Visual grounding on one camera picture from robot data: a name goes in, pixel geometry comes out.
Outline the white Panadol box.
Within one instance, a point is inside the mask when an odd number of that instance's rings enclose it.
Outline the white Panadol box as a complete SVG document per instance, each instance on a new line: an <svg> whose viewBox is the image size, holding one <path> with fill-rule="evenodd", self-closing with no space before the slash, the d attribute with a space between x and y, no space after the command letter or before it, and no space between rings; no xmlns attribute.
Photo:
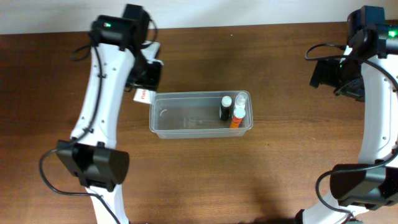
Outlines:
<svg viewBox="0 0 398 224"><path fill-rule="evenodd" d="M138 103L151 105L154 103L155 96L156 96L155 91L138 88L135 91L133 100Z"/></svg>

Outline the dark bottle white cap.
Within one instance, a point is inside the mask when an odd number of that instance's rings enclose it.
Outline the dark bottle white cap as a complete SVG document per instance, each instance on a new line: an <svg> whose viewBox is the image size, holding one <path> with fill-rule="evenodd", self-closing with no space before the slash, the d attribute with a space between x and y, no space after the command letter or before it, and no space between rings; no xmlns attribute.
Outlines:
<svg viewBox="0 0 398 224"><path fill-rule="evenodd" d="M219 116L220 120L222 121L227 121L229 118L229 108L232 104L232 99L230 96L224 96L221 99L221 104L220 104L220 110L219 110Z"/></svg>

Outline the white spray bottle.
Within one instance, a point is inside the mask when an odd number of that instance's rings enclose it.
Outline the white spray bottle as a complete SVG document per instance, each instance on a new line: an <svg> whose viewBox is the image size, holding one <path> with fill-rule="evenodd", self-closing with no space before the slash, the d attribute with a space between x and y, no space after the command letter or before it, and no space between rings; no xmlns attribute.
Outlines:
<svg viewBox="0 0 398 224"><path fill-rule="evenodd" d="M234 109L236 108L245 109L248 98L249 95L246 92L243 91L239 92L238 95L235 97Z"/></svg>

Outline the orange tube white cap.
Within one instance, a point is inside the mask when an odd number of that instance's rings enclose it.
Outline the orange tube white cap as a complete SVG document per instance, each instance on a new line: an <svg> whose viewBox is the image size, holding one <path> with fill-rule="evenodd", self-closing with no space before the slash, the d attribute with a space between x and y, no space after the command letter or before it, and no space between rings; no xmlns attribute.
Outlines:
<svg viewBox="0 0 398 224"><path fill-rule="evenodd" d="M231 120L230 128L239 128L241 121L246 115L244 108L235 108L233 111L233 117Z"/></svg>

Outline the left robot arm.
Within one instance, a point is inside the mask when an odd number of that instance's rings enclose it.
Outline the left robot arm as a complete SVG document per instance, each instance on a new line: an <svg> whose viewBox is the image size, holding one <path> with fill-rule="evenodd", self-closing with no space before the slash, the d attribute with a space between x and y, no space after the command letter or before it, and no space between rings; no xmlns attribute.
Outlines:
<svg viewBox="0 0 398 224"><path fill-rule="evenodd" d="M129 154L116 150L119 110L125 91L149 96L158 89L163 62L160 44L148 41L153 20L142 7L127 4L120 17L100 15L91 24L91 68L80 117L56 155L93 202L98 223L129 223L122 183Z"/></svg>

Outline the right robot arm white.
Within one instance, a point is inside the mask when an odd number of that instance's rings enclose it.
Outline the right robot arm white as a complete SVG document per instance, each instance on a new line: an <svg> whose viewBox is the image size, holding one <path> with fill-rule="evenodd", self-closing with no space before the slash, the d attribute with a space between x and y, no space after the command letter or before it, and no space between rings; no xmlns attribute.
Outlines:
<svg viewBox="0 0 398 224"><path fill-rule="evenodd" d="M310 84L364 103L359 159L325 172L329 192L295 223L356 223L359 214L397 203L397 27L376 6L352 12L347 24L342 54L316 58Z"/></svg>

